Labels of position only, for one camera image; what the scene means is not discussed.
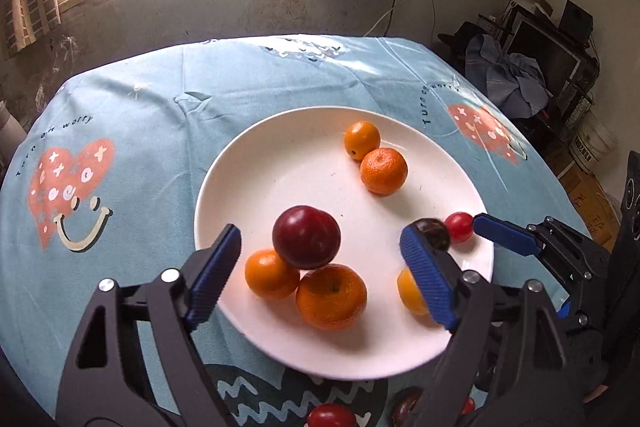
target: blue cloth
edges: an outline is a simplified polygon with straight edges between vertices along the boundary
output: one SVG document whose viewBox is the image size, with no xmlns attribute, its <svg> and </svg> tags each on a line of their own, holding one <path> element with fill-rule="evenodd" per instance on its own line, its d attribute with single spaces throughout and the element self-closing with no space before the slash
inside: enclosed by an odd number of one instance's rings
<svg viewBox="0 0 640 427">
<path fill-rule="evenodd" d="M 545 77 L 535 58 L 505 55 L 489 35 L 466 47 L 465 75 L 507 118 L 531 118 L 546 107 Z"/>
<path fill-rule="evenodd" d="M 587 233 L 516 128 L 414 42 L 208 41 L 87 71 L 66 82 L 34 124 L 0 194 L 0 345 L 47 411 L 55 410 L 66 353 L 97 282 L 143 283 L 180 266 L 193 251 L 200 184 L 223 147 L 265 117 L 311 105 L 364 108 L 407 123 L 455 158 L 489 213 L 519 225 L 552 215 Z M 106 220 L 101 235 L 82 244 L 97 219 Z M 519 286 L 532 277 L 559 307 L 564 292 L 537 260 L 496 249 L 494 282 Z M 428 364 L 376 382 L 319 381 L 269 359 L 219 312 L 193 336 L 219 392 L 247 426 L 299 426 L 308 407 L 327 400 L 349 403 L 361 426 L 382 425 L 386 398 L 424 383 L 432 370 Z M 175 410 L 148 327 L 141 338 L 158 402 Z"/>
</svg>

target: wall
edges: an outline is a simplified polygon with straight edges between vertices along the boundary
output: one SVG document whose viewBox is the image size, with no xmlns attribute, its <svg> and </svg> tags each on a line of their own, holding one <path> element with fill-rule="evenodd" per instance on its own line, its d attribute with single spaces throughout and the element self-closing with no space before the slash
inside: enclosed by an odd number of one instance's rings
<svg viewBox="0 0 640 427">
<path fill-rule="evenodd" d="M 547 0 L 556 21 L 566 0 Z M 571 0 L 593 15 L 600 77 L 593 89 L 593 112 L 618 138 L 618 148 L 595 174 L 602 187 L 622 199 L 629 150 L 640 152 L 640 0 Z"/>
<path fill-rule="evenodd" d="M 398 0 L 388 34 L 425 45 L 431 35 L 453 33 L 479 12 L 500 14 L 506 0 Z M 62 13 L 62 24 L 47 38 L 0 63 L 0 98 L 20 119 L 37 115 L 34 103 L 44 81 L 44 100 L 71 74 L 154 49 L 210 38 L 263 34 L 363 35 L 392 0 L 84 0 Z M 384 32 L 383 20 L 372 35 Z M 73 54 L 58 42 L 72 37 Z"/>
</svg>

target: speaker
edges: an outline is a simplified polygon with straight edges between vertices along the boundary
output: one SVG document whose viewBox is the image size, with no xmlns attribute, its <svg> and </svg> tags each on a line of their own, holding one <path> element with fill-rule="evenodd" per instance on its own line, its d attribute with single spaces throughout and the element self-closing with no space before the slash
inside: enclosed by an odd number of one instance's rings
<svg viewBox="0 0 640 427">
<path fill-rule="evenodd" d="M 558 29 L 583 46 L 589 41 L 589 36 L 593 31 L 593 17 L 578 5 L 567 0 Z"/>
<path fill-rule="evenodd" d="M 626 367 L 630 352 L 624 351 L 632 349 L 640 331 L 640 155 L 634 151 L 629 153 L 620 210 L 622 222 L 605 284 L 607 324 L 602 346 L 602 358 L 619 365 L 617 372 Z"/>
</svg>

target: tangerine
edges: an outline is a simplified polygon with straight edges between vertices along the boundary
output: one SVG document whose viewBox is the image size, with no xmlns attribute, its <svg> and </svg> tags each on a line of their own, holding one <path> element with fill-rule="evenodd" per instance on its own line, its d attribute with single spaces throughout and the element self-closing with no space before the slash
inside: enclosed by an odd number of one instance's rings
<svg viewBox="0 0 640 427">
<path fill-rule="evenodd" d="M 362 183 L 370 192 L 380 196 L 396 192 L 408 173 L 409 168 L 401 153 L 387 147 L 372 150 L 360 164 Z"/>
<path fill-rule="evenodd" d="M 351 268 L 328 264 L 302 278 L 296 305 L 307 324 L 325 331 L 344 330 L 362 315 L 367 287 Z"/>
<path fill-rule="evenodd" d="M 367 121 L 359 121 L 344 133 L 344 150 L 356 161 L 362 161 L 367 153 L 380 147 L 378 128 Z"/>
<path fill-rule="evenodd" d="M 418 317 L 429 314 L 427 303 L 415 283 L 413 274 L 408 268 L 400 272 L 398 276 L 398 294 L 404 307 Z"/>
<path fill-rule="evenodd" d="M 300 283 L 300 270 L 285 263 L 273 248 L 258 250 L 244 264 L 244 279 L 258 297 L 284 299 Z"/>
</svg>

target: blue gripper pad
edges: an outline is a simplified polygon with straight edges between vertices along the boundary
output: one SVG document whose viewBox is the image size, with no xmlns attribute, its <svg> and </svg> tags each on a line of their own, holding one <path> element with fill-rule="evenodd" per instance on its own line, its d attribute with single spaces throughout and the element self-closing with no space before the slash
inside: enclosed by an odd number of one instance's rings
<svg viewBox="0 0 640 427">
<path fill-rule="evenodd" d="M 474 232 L 524 257 L 537 256 L 541 251 L 540 245 L 530 232 L 486 214 L 474 217 Z"/>
<path fill-rule="evenodd" d="M 402 229 L 400 253 L 414 276 L 433 320 L 447 330 L 454 329 L 458 325 L 458 318 L 453 311 L 453 289 L 421 241 L 420 232 L 411 226 Z"/>
<path fill-rule="evenodd" d="M 558 310 L 558 318 L 567 318 L 569 316 L 569 311 L 571 311 L 571 299 L 567 299 L 566 301 L 564 301 L 564 303 Z"/>
<path fill-rule="evenodd" d="M 191 288 L 191 305 L 184 318 L 193 331 L 199 324 L 209 320 L 218 298 L 229 279 L 242 245 L 240 230 L 231 225 L 200 272 Z"/>
</svg>

